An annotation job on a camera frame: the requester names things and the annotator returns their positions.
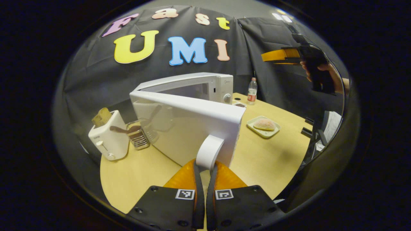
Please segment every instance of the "bread slice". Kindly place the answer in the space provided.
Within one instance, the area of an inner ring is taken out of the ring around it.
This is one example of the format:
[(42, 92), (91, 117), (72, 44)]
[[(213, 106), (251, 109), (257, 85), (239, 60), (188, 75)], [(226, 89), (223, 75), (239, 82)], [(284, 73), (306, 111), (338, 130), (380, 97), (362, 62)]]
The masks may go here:
[(269, 119), (259, 119), (257, 122), (254, 123), (254, 127), (257, 129), (267, 130), (267, 131), (274, 131), (275, 124), (274, 121)]

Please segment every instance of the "white microwave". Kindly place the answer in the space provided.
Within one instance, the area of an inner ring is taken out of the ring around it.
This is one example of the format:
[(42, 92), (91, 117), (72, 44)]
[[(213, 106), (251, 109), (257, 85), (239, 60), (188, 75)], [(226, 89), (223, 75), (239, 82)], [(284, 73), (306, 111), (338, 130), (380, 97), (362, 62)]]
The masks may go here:
[(158, 92), (232, 104), (233, 76), (217, 73), (192, 73), (141, 83), (134, 91)]

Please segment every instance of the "plastic bottle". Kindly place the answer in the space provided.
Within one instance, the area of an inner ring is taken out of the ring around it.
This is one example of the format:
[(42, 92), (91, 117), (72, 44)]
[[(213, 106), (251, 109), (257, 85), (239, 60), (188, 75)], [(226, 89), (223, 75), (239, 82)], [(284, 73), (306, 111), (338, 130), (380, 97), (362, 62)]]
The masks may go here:
[(250, 85), (248, 85), (248, 98), (247, 104), (254, 105), (257, 99), (257, 79), (253, 77)]

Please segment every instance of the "pink letter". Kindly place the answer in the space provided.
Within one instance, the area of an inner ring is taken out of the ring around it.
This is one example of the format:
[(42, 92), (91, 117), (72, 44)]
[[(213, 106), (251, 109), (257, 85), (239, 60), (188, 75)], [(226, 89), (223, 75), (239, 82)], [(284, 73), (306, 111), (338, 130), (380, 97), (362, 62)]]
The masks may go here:
[(209, 25), (210, 21), (208, 20), (208, 16), (205, 14), (196, 14), (196, 21), (199, 24)]
[(178, 14), (177, 14), (176, 9), (168, 8), (168, 9), (157, 10), (156, 14), (151, 17), (154, 19), (159, 19), (159, 18), (175, 18), (177, 16)]
[(217, 48), (218, 48), (217, 59), (220, 61), (230, 60), (230, 57), (227, 55), (227, 48), (226, 48), (227, 41), (222, 40), (222, 39), (216, 39), (214, 40), (214, 42), (217, 43)]
[(120, 20), (117, 20), (117, 21), (113, 22), (113, 25), (110, 27), (110, 29), (102, 37), (107, 36), (109, 34), (113, 34), (114, 32), (119, 31), (121, 29), (120, 26), (127, 25), (127, 23), (129, 23), (132, 18), (135, 18), (138, 15), (139, 14), (133, 14), (131, 16), (128, 16), (128, 17), (125, 17), (125, 18), (122, 18)]

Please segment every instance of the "human hand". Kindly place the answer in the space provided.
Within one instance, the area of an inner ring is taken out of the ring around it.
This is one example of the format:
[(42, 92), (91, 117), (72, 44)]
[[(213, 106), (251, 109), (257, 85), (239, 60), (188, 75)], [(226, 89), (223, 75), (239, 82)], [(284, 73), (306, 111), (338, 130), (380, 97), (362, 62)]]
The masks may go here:
[[(307, 79), (312, 82), (310, 73), (307, 70), (307, 66), (306, 66), (306, 62), (300, 62), (302, 68), (305, 70), (305, 73), (307, 74)], [(344, 87), (346, 89), (346, 92), (348, 93), (349, 90), (349, 81), (348, 79), (342, 79), (341, 81), (341, 77), (339, 76), (338, 72), (335, 70), (335, 68), (331, 65), (331, 64), (321, 64), (318, 67), (318, 70), (320, 71), (328, 71), (330, 73), (330, 76), (332, 78), (332, 81), (334, 83), (334, 89), (335, 92), (343, 94), (343, 87), (342, 84), (344, 83)]]

